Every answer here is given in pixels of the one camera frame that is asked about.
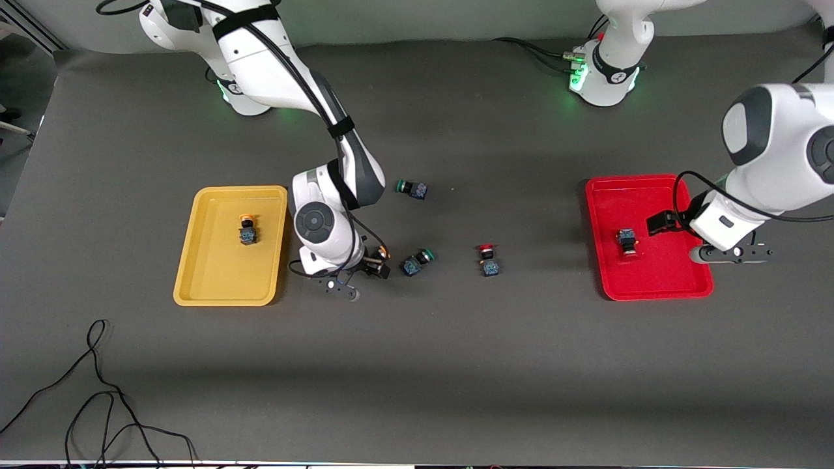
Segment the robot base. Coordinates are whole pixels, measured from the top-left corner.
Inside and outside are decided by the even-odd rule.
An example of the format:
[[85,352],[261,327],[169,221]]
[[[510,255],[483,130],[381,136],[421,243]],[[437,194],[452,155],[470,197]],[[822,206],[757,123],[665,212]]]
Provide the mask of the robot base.
[[[587,58],[593,57],[594,49],[600,41],[594,39],[584,45],[575,47],[573,52],[583,53]],[[635,80],[640,73],[638,68],[630,77],[623,73],[622,82],[608,83],[608,78],[596,68],[593,60],[587,60],[578,71],[579,75],[571,75],[568,89],[579,94],[589,104],[607,108],[622,101],[634,89]]]

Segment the black cable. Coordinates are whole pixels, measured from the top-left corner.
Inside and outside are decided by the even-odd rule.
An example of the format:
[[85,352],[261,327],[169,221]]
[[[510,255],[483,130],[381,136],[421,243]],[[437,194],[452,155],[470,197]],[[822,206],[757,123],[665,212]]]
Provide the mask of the black cable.
[[121,10],[111,10],[109,12],[105,12],[103,10],[104,7],[107,7],[107,5],[109,5],[110,3],[115,3],[117,1],[118,0],[102,0],[98,5],[96,5],[96,13],[106,17],[124,15],[125,13],[135,12],[136,10],[139,10],[141,7],[144,7],[145,5],[150,3],[149,0],[143,0],[142,2],[139,2],[131,7],[122,8]]
[[594,34],[596,34],[598,31],[604,28],[606,24],[608,24],[608,17],[606,15],[600,15],[600,17],[597,18],[594,22],[594,26],[590,27],[590,31],[588,32],[588,39],[593,38]]
[[538,47],[538,46],[536,46],[536,45],[534,45],[534,44],[528,43],[527,41],[522,41],[521,39],[516,39],[516,38],[497,38],[497,39],[493,39],[493,40],[494,40],[494,41],[500,41],[500,42],[502,42],[502,43],[513,43],[513,44],[518,44],[518,45],[520,45],[520,46],[521,46],[521,47],[522,47],[522,48],[523,48],[523,49],[524,49],[524,50],[525,50],[528,54],[530,54],[531,56],[533,56],[533,58],[535,58],[536,60],[538,60],[538,61],[539,61],[539,63],[541,63],[541,64],[542,64],[542,65],[544,65],[545,67],[547,67],[547,68],[549,68],[549,69],[551,69],[551,70],[555,70],[556,72],[560,72],[560,73],[567,73],[567,74],[571,74],[571,73],[573,73],[573,71],[572,71],[572,70],[570,70],[569,68],[560,68],[560,67],[556,67],[554,64],[552,64],[552,63],[550,63],[550,62],[547,62],[547,61],[546,61],[543,57],[541,57],[539,54],[537,54],[537,53],[536,53],[536,51],[539,51],[539,50],[544,51],[543,53],[551,54],[551,55],[548,55],[548,57],[553,57],[553,58],[555,58],[555,57],[561,58],[561,55],[559,55],[559,54],[552,53],[552,52],[547,51],[547,50],[545,50],[545,49],[543,49],[543,48],[540,48],[540,47]]
[[681,185],[682,180],[683,180],[683,173],[678,174],[678,176],[675,178],[675,183],[672,184],[672,211],[675,213],[675,219],[677,220],[678,224],[681,225],[681,227],[684,229],[684,231],[686,231],[686,233],[689,233],[690,235],[693,235],[696,238],[700,239],[701,235],[697,234],[692,228],[690,228],[688,222],[684,223],[684,220],[681,217],[681,211],[678,210],[677,190],[678,190],[678,186]]
[[798,77],[794,78],[794,80],[791,83],[793,83],[793,84],[799,83],[800,80],[802,80],[809,73],[813,72],[817,67],[819,67],[821,63],[825,62],[826,59],[828,58],[828,56],[830,56],[832,52],[834,52],[834,45],[830,46],[828,48],[828,50],[826,50],[826,52],[824,54],[822,54],[822,56],[819,57],[816,60],[816,62],[814,62],[814,64],[812,64],[810,67],[808,67],[808,69],[806,71],[800,73],[800,75]]
[[597,34],[599,34],[599,33],[600,33],[600,31],[602,31],[602,28],[604,28],[607,24],[608,24],[608,18],[606,18],[606,19],[605,19],[605,21],[604,21],[604,22],[602,22],[602,24],[601,24],[601,25],[600,25],[597,29],[595,29],[595,30],[593,31],[593,33],[591,33],[591,34],[590,34],[590,38],[589,38],[589,39],[593,39],[593,38],[594,38],[594,36],[596,36]]
[[[90,326],[90,330],[89,330],[89,331],[88,331],[88,333],[87,333],[87,334],[88,334],[88,337],[89,337],[89,333],[90,333],[90,331],[92,331],[92,330],[93,330],[93,327],[92,327],[92,326]],[[87,356],[88,356],[88,355],[90,355],[91,353],[93,353],[93,347],[94,347],[94,346],[96,346],[96,345],[98,345],[98,341],[99,341],[99,340],[101,340],[101,336],[99,336],[99,337],[96,339],[96,341],[95,341],[95,342],[93,342],[93,346],[92,346],[92,347],[89,347],[89,348],[87,349],[87,351],[85,351],[83,354],[81,354],[81,356],[79,356],[79,358],[77,358],[77,359],[75,360],[75,362],[74,362],[74,363],[73,363],[73,364],[69,367],[69,369],[68,369],[68,370],[67,370],[67,371],[66,371],[63,375],[61,375],[61,377],[60,377],[60,378],[58,378],[58,380],[57,380],[57,381],[55,381],[54,383],[52,383],[52,384],[51,384],[51,385],[49,385],[49,386],[42,387],[41,389],[39,389],[39,390],[35,391],[35,392],[34,392],[34,393],[33,393],[33,394],[29,397],[28,401],[26,401],[26,404],[23,404],[23,407],[21,407],[21,408],[20,408],[20,410],[18,411],[18,413],[17,413],[17,414],[15,414],[15,416],[14,416],[14,417],[12,417],[12,420],[8,421],[8,423],[7,423],[6,425],[4,425],[2,429],[0,429],[0,435],[2,435],[3,433],[5,433],[5,432],[6,432],[6,430],[8,430],[8,428],[9,428],[10,426],[12,426],[12,424],[13,424],[13,423],[14,423],[14,422],[18,419],[18,418],[20,418],[20,416],[21,416],[21,415],[23,415],[23,413],[24,413],[24,412],[25,412],[25,411],[29,408],[29,406],[32,404],[32,402],[35,400],[35,398],[36,398],[36,397],[38,397],[38,395],[39,395],[40,393],[42,393],[42,392],[44,392],[44,391],[48,391],[48,390],[50,390],[50,389],[54,388],[55,386],[57,386],[57,385],[61,384],[61,382],[62,382],[62,381],[66,380],[66,379],[67,379],[67,377],[68,377],[68,376],[70,376],[70,375],[73,373],[73,371],[75,371],[75,369],[76,369],[76,368],[78,368],[78,364],[79,364],[79,363],[81,363],[81,361],[83,361],[85,358],[87,358]]]
[[[78,423],[78,419],[81,418],[81,414],[84,413],[84,410],[87,409],[87,406],[90,405],[91,402],[95,401],[99,396],[107,396],[110,398],[110,408],[113,408],[113,403],[116,401],[116,398],[113,397],[114,391],[99,391],[94,393],[92,396],[88,397],[87,400],[81,405],[81,408],[78,409],[78,412],[75,413],[73,420],[69,423],[67,427],[67,433],[63,437],[63,455],[67,460],[67,467],[72,467],[73,462],[69,457],[69,438],[73,434],[73,430],[75,429],[75,424]],[[104,422],[104,442],[102,443],[102,448],[105,447],[105,443],[107,442],[107,429],[110,426],[110,412],[108,412],[107,420]]]
[[194,447],[194,443],[193,443],[193,441],[191,441],[191,438],[188,438],[187,436],[185,436],[183,434],[180,434],[180,433],[176,433],[174,431],[168,431],[168,430],[164,430],[163,428],[157,428],[156,426],[143,425],[143,424],[138,424],[137,425],[136,423],[128,423],[127,425],[118,429],[116,434],[113,435],[113,438],[110,440],[110,442],[104,448],[104,452],[99,457],[99,459],[103,459],[104,454],[107,451],[109,451],[110,447],[113,445],[113,443],[116,442],[116,439],[122,434],[122,432],[124,432],[125,430],[127,430],[129,428],[133,428],[135,426],[141,426],[144,430],[156,431],[157,433],[162,433],[162,434],[168,435],[168,436],[176,436],[177,438],[181,438],[181,439],[185,440],[186,447],[188,448],[188,457],[191,459],[191,467],[194,467],[194,462],[199,459],[199,456],[197,455],[197,449]]
[[562,54],[560,54],[560,53],[555,53],[555,52],[551,52],[551,51],[549,51],[549,50],[547,50],[547,49],[545,49],[545,48],[541,48],[541,47],[539,47],[539,46],[537,46],[537,45],[535,45],[535,44],[533,44],[533,43],[531,43],[531,42],[529,42],[529,41],[525,41],[524,39],[518,39],[518,38],[507,38],[507,37],[503,37],[503,38],[495,38],[495,39],[493,39],[493,41],[499,41],[499,42],[501,42],[501,43],[513,43],[513,44],[518,44],[518,45],[520,45],[520,46],[521,46],[521,47],[523,47],[523,48],[530,48],[530,49],[533,49],[533,50],[535,50],[537,53],[540,53],[540,54],[542,54],[542,55],[546,55],[546,56],[548,56],[548,57],[552,57],[552,58],[562,59]]
[[[94,331],[98,327],[100,327],[100,330],[98,331],[97,335],[94,335]],[[96,377],[98,378],[98,381],[100,383],[104,384],[105,386],[110,387],[111,389],[109,389],[107,391],[98,391],[98,392],[93,393],[81,405],[81,408],[78,409],[78,412],[76,412],[75,416],[73,416],[73,419],[70,422],[69,427],[67,428],[67,433],[64,435],[64,456],[67,459],[67,467],[71,467],[71,464],[72,464],[72,459],[69,456],[69,442],[70,442],[70,439],[72,437],[73,430],[75,429],[75,426],[78,423],[78,419],[81,417],[81,415],[87,409],[87,407],[93,401],[95,401],[97,398],[99,398],[100,396],[109,397],[110,398],[110,403],[108,405],[108,412],[107,412],[107,415],[106,415],[106,418],[105,418],[105,424],[104,424],[105,427],[104,427],[104,433],[103,433],[103,439],[102,439],[102,454],[99,457],[99,460],[103,462],[103,465],[99,466],[98,461],[96,461],[95,465],[93,466],[94,469],[97,469],[98,467],[106,467],[106,465],[107,465],[107,457],[106,457],[107,449],[113,444],[115,439],[121,433],[121,431],[119,431],[116,434],[116,436],[114,436],[113,439],[110,440],[110,442],[108,444],[105,444],[105,442],[107,441],[108,429],[110,427],[110,418],[113,415],[113,405],[116,401],[116,396],[118,397],[119,402],[121,402],[121,404],[124,406],[125,410],[128,411],[128,414],[130,414],[131,420],[133,420],[133,423],[128,424],[127,427],[136,426],[139,429],[139,432],[142,435],[142,439],[143,439],[143,443],[145,445],[145,448],[148,450],[148,452],[151,454],[151,456],[153,456],[153,459],[158,464],[161,463],[161,460],[160,460],[159,456],[156,454],[156,451],[154,451],[153,448],[151,447],[150,441],[148,441],[148,436],[145,433],[146,429],[150,430],[150,431],[161,432],[161,433],[164,433],[165,435],[176,436],[178,438],[184,439],[189,444],[188,454],[192,457],[192,465],[193,465],[193,461],[195,459],[195,456],[197,456],[197,452],[196,452],[196,449],[194,449],[193,442],[190,440],[190,438],[188,438],[185,435],[173,432],[173,431],[168,431],[168,430],[164,430],[164,429],[153,427],[153,426],[146,426],[146,425],[142,424],[141,422],[139,422],[138,418],[136,417],[136,413],[133,411],[133,408],[128,404],[126,396],[124,395],[124,392],[122,391],[122,389],[119,386],[117,386],[117,385],[115,385],[115,384],[113,384],[113,383],[104,379],[104,376],[103,376],[102,371],[101,371],[101,364],[98,360],[98,351],[96,350],[96,347],[98,346],[98,343],[101,341],[102,337],[104,336],[104,331],[106,329],[107,329],[107,323],[104,320],[95,320],[90,325],[90,328],[87,331],[87,350],[84,351],[84,353],[81,354],[81,356],[79,356],[79,358],[77,358],[74,361],[74,363],[69,367],[69,369],[60,378],[58,378],[54,383],[52,383],[49,386],[46,386],[44,388],[41,388],[41,389],[35,391],[29,397],[29,399],[26,401],[26,403],[23,405],[23,407],[21,407],[20,411],[18,411],[18,413],[14,417],[12,417],[12,420],[10,420],[2,428],[2,430],[0,430],[0,435],[2,435],[15,421],[17,421],[18,418],[20,418],[20,416],[29,408],[29,406],[32,404],[32,402],[35,400],[35,398],[38,397],[38,395],[40,395],[40,393],[42,393],[44,391],[47,391],[47,390],[55,387],[56,385],[60,384],[61,382],[63,382],[69,375],[71,375],[75,371],[75,369],[78,367],[78,364],[81,363],[81,361],[83,361],[88,356],[92,355],[93,356],[93,366],[94,366],[94,369],[95,369],[95,372],[96,372]]]
[[723,195],[724,197],[727,197],[729,200],[732,200],[736,204],[739,204],[741,207],[743,207],[745,209],[748,209],[755,214],[759,214],[761,216],[767,217],[769,219],[775,219],[775,220],[784,221],[784,222],[787,222],[787,223],[820,223],[820,222],[823,222],[823,221],[832,221],[832,220],[834,220],[834,214],[821,215],[821,216],[817,216],[817,217],[789,217],[789,216],[785,216],[785,215],[769,214],[764,210],[757,209],[756,207],[753,207],[752,205],[748,204],[747,202],[743,202],[743,201],[739,200],[737,197],[735,197],[733,195],[730,195],[729,193],[727,193],[726,190],[718,187],[715,183],[713,183],[712,181],[710,181],[709,179],[707,179],[703,175],[698,174],[695,171],[683,171],[682,173],[677,175],[677,177],[675,178],[675,183],[673,184],[673,187],[672,187],[672,209],[675,211],[675,217],[677,218],[678,222],[681,223],[681,226],[684,226],[685,228],[687,228],[687,231],[689,231],[689,227],[687,225],[684,225],[681,222],[680,213],[678,211],[677,190],[676,190],[678,184],[683,180],[684,176],[687,176],[687,175],[694,176],[695,178],[700,180],[702,183],[709,186],[710,189],[715,190],[716,192]]
[[[220,13],[224,15],[226,18],[231,17],[234,15],[232,10],[228,8],[221,7],[216,3],[208,2],[207,0],[197,0],[200,5],[212,12]],[[304,77],[301,76],[299,70],[295,67],[293,62],[287,57],[287,55],[281,51],[281,49],[271,40],[269,36],[264,34],[260,29],[257,29],[252,23],[244,24],[242,29],[245,29],[247,32],[255,36],[269,51],[281,62],[281,65],[284,66],[284,69],[287,70],[287,73],[295,82],[301,87],[301,90],[304,92],[304,95],[307,96],[307,99],[313,104],[316,112],[319,113],[319,116],[322,118],[327,127],[333,127],[336,125],[336,122],[330,122],[330,118],[328,114],[325,112],[324,105],[319,101],[319,98],[313,93],[313,90],[310,88],[309,84],[304,80]]]
[[317,278],[317,277],[314,277],[314,276],[313,276],[313,275],[315,275],[315,274],[308,274],[307,272],[302,272],[301,270],[296,270],[296,269],[293,269],[293,265],[296,265],[296,264],[301,264],[301,259],[291,260],[291,261],[287,264],[287,269],[289,269],[289,271],[290,271],[290,272],[292,272],[292,273],[294,273],[294,274],[296,274],[296,275],[300,275],[300,276],[302,276],[302,277],[307,277],[308,279],[315,279],[315,278]]
[[380,238],[380,237],[379,237],[376,233],[374,233],[374,231],[373,231],[371,228],[368,228],[368,227],[367,227],[364,223],[362,223],[361,221],[359,221],[359,219],[358,219],[358,218],[356,218],[356,215],[354,215],[354,214],[350,214],[350,218],[354,219],[354,221],[356,222],[356,224],[358,224],[359,226],[361,226],[361,227],[362,227],[362,229],[364,229],[365,231],[367,231],[369,235],[373,236],[373,237],[374,237],[374,239],[376,239],[377,241],[379,241],[379,245],[382,247],[382,249],[383,249],[383,250],[385,250],[385,252],[386,252],[386,253],[387,253],[387,252],[389,252],[389,251],[388,251],[388,246],[386,246],[386,245],[385,245],[385,242],[382,240],[382,238]]

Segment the gray table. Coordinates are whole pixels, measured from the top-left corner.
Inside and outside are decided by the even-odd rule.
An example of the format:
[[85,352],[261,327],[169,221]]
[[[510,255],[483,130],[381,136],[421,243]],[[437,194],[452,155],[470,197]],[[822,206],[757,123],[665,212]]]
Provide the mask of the gray table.
[[[0,416],[106,318],[106,376],[203,459],[834,466],[831,226],[768,224],[780,259],[714,268],[707,299],[621,304],[600,293],[580,196],[596,175],[725,173],[724,111],[754,83],[793,78],[815,43],[807,28],[661,38],[608,109],[509,44],[306,48],[389,182],[430,184],[424,203],[389,192],[358,216],[398,257],[425,246],[438,260],[412,279],[357,280],[356,303],[286,275],[258,309],[174,304],[192,198],[332,159],[320,121],[236,116],[193,55],[64,57],[0,229]],[[473,251],[484,242],[504,268],[489,280]],[[63,457],[98,389],[90,366],[0,440],[0,459]],[[87,457],[103,412],[79,422]],[[180,441],[153,442],[186,457]],[[148,459],[138,443],[121,457]]]

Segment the black velcro strap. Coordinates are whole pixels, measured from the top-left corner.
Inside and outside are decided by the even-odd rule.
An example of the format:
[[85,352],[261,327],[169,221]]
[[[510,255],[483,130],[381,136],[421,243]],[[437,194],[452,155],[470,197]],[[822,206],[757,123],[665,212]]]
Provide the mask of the black velcro strap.
[[356,200],[353,192],[350,192],[350,188],[342,179],[342,175],[339,173],[339,160],[334,159],[327,163],[327,174],[330,176],[330,180],[333,181],[333,185],[336,186],[336,190],[339,191],[339,196],[341,196],[342,200],[344,200],[345,204],[348,206],[348,210],[354,210],[359,208],[359,201]]
[[257,21],[279,18],[280,17],[278,16],[278,11],[275,10],[275,6],[261,5],[260,7],[252,8],[251,10],[243,10],[242,12],[237,12],[232,16],[226,17],[220,23],[215,24],[211,29],[214,33],[214,38],[219,41],[220,38],[226,34],[249,24]]
[[354,120],[351,119],[350,116],[347,116],[344,119],[337,122],[336,124],[333,124],[333,126],[328,127],[327,131],[330,132],[331,137],[337,139],[353,129],[356,129],[356,126],[354,125]]
[[591,54],[591,59],[593,60],[596,69],[605,75],[605,79],[608,80],[608,83],[610,84],[624,83],[626,78],[629,78],[637,70],[637,67],[640,66],[639,63],[628,68],[617,68],[613,65],[609,65],[600,55],[599,44],[597,44],[594,48],[594,52]]

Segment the yellow tray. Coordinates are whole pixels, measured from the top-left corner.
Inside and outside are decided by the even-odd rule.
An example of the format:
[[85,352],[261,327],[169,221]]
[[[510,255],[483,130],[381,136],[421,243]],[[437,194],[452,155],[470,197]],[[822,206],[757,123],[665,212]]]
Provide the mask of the yellow tray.
[[[242,245],[241,214],[255,215],[258,242]],[[275,297],[287,189],[207,187],[194,196],[173,299],[181,306],[263,306]]]

